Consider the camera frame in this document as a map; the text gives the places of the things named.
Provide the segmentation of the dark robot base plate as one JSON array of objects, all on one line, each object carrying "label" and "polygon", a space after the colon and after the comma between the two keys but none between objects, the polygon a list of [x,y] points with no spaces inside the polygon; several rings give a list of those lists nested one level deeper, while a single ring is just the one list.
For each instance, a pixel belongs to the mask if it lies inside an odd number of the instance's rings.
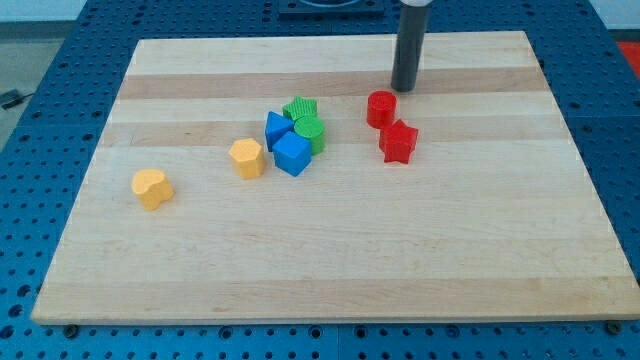
[{"label": "dark robot base plate", "polygon": [[276,0],[279,19],[335,18],[384,14],[383,0]]}]

